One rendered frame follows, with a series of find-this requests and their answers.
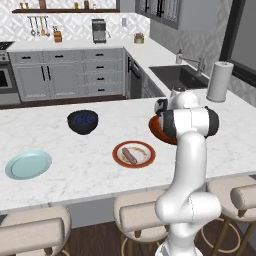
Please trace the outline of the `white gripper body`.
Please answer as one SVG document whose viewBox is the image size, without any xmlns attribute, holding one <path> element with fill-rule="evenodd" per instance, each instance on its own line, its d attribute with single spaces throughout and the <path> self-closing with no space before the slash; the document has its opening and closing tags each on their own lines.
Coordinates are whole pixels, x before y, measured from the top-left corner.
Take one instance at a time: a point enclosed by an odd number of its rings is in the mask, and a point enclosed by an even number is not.
<svg viewBox="0 0 256 256">
<path fill-rule="evenodd" d="M 160 116 L 163 112 L 167 110 L 168 99 L 158 99 L 154 105 L 154 111 L 157 116 Z"/>
</svg>

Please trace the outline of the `red-brown plate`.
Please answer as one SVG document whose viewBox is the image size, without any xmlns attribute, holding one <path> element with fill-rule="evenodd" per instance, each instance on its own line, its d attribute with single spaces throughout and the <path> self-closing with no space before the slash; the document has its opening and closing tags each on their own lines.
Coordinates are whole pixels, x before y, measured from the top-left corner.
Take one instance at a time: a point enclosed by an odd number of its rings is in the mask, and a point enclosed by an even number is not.
<svg viewBox="0 0 256 256">
<path fill-rule="evenodd" d="M 158 121 L 158 116 L 155 115 L 153 116 L 148 123 L 149 129 L 151 131 L 151 133 L 158 138 L 159 140 L 168 143 L 168 144 L 172 144 L 172 145 L 176 145 L 177 144 L 177 140 L 175 138 L 170 138 L 168 137 L 161 129 L 159 121 Z"/>
</svg>

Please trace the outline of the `red-rimmed white plate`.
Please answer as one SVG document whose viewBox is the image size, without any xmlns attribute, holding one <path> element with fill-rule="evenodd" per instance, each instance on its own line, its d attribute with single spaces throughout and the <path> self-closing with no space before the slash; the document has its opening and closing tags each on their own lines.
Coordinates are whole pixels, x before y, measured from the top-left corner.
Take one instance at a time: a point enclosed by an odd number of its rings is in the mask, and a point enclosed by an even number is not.
<svg viewBox="0 0 256 256">
<path fill-rule="evenodd" d="M 137 159 L 137 164 L 131 164 L 122 153 L 122 148 L 126 147 Z M 124 141 L 118 144 L 112 151 L 113 159 L 126 168 L 143 168 L 153 163 L 155 160 L 155 150 L 142 141 Z"/>
</svg>

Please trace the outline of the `brown sausage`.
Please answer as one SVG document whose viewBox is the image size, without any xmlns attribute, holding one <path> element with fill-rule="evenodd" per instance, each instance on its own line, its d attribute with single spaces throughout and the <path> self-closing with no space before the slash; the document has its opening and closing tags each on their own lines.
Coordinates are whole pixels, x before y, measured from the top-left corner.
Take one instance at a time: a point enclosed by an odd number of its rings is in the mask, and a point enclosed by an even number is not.
<svg viewBox="0 0 256 256">
<path fill-rule="evenodd" d="M 130 151 L 126 147 L 122 148 L 122 153 L 131 164 L 137 164 L 137 159 L 130 153 Z"/>
</svg>

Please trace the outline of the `dark blue bowl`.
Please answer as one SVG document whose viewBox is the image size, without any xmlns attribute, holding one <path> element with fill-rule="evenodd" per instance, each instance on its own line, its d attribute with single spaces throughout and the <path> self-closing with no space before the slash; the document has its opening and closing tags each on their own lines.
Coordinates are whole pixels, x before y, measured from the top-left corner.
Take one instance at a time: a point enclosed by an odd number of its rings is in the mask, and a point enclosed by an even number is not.
<svg viewBox="0 0 256 256">
<path fill-rule="evenodd" d="M 92 110 L 78 110 L 67 117 L 69 128 L 80 135 L 91 133 L 98 125 L 98 114 Z"/>
</svg>

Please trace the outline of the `dark sink basin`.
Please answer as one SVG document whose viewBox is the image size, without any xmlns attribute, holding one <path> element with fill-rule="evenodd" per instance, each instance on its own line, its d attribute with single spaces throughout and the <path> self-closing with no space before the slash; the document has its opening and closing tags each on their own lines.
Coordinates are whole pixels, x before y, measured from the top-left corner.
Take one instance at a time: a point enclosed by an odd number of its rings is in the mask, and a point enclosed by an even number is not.
<svg viewBox="0 0 256 256">
<path fill-rule="evenodd" d="M 186 89 L 204 89 L 209 79 L 203 75 L 197 76 L 196 71 L 188 65 L 155 66 L 150 70 L 161 80 L 168 89 L 184 87 Z"/>
</svg>

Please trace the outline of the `black dishwasher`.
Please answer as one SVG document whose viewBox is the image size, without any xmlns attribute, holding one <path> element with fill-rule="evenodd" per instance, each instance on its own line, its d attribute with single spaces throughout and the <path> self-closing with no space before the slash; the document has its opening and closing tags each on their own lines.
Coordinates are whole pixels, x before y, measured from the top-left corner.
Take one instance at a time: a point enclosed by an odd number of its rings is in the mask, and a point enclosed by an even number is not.
<svg viewBox="0 0 256 256">
<path fill-rule="evenodd" d="M 140 99 L 142 95 L 142 71 L 130 56 L 127 57 L 128 98 Z"/>
</svg>

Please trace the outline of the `grey tap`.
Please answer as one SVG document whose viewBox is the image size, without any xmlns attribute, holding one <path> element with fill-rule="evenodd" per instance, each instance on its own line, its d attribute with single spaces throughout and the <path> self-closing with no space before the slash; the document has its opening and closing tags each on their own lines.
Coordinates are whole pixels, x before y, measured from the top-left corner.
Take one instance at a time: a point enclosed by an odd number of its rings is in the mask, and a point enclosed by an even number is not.
<svg viewBox="0 0 256 256">
<path fill-rule="evenodd" d="M 196 75 L 202 76 L 202 74 L 205 70 L 205 58 L 200 57 L 198 60 L 193 60 L 193 59 L 186 59 L 186 60 L 197 63 L 198 67 L 197 67 Z"/>
</svg>

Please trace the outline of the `grey coffee machine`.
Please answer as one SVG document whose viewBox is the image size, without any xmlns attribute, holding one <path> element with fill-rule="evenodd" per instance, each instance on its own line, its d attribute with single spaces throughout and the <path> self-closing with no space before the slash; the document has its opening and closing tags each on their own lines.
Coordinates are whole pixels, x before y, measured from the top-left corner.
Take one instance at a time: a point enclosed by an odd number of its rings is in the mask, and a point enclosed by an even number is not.
<svg viewBox="0 0 256 256">
<path fill-rule="evenodd" d="M 92 37 L 95 44 L 106 43 L 107 39 L 111 37 L 109 31 L 106 29 L 106 22 L 104 19 L 92 20 Z"/>
</svg>

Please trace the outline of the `grey base cupboard run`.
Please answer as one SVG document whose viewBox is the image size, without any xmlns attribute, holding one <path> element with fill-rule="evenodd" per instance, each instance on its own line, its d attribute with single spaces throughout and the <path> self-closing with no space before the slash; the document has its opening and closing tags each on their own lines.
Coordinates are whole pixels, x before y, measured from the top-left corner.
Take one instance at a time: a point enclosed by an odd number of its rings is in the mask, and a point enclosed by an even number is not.
<svg viewBox="0 0 256 256">
<path fill-rule="evenodd" d="M 23 101 L 120 95 L 123 50 L 86 49 L 9 53 Z"/>
</svg>

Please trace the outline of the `wooden knife block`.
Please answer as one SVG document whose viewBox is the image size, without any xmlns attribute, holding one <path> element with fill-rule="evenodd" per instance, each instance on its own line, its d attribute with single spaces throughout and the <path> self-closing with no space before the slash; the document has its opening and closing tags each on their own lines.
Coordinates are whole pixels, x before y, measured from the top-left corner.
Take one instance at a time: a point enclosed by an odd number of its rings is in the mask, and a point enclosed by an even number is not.
<svg viewBox="0 0 256 256">
<path fill-rule="evenodd" d="M 54 36 L 54 41 L 56 43 L 60 43 L 62 41 L 62 33 L 57 29 L 56 26 L 53 27 L 53 36 Z"/>
</svg>

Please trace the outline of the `steel oven with hob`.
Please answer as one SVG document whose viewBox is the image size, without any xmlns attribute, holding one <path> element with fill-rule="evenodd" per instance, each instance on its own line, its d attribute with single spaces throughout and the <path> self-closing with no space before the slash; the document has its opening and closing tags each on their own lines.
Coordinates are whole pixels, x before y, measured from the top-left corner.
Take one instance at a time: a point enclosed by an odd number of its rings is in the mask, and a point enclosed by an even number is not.
<svg viewBox="0 0 256 256">
<path fill-rule="evenodd" d="M 20 97 L 7 49 L 13 41 L 0 41 L 0 106 L 20 103 Z"/>
</svg>

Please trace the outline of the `glass-fronted wall cupboards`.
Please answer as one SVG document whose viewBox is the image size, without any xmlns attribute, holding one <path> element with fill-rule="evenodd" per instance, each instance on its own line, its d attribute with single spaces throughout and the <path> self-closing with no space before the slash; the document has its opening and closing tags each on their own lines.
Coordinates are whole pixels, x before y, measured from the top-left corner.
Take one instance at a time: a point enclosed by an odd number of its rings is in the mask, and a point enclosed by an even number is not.
<svg viewBox="0 0 256 256">
<path fill-rule="evenodd" d="M 135 12 L 179 29 L 183 0 L 135 0 Z"/>
</svg>

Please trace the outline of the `dark wooden wall shelf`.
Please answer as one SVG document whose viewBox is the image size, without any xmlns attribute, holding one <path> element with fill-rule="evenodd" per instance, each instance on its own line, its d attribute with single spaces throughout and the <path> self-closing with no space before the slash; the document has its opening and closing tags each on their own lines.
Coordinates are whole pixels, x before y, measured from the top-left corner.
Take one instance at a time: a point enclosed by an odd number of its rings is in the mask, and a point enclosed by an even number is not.
<svg viewBox="0 0 256 256">
<path fill-rule="evenodd" d="M 119 9 L 15 9 L 13 14 L 20 13 L 120 13 Z"/>
</svg>

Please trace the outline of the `rail with hanging tools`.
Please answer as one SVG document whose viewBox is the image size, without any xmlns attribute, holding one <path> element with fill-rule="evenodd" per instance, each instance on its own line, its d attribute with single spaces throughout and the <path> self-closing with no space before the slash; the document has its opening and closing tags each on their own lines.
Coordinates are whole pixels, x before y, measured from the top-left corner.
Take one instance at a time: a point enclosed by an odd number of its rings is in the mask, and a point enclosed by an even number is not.
<svg viewBox="0 0 256 256">
<path fill-rule="evenodd" d="M 48 15 L 40 15 L 40 16 L 28 16 L 30 27 L 31 27 L 31 35 L 35 36 L 50 36 L 50 30 L 48 27 Z"/>
</svg>

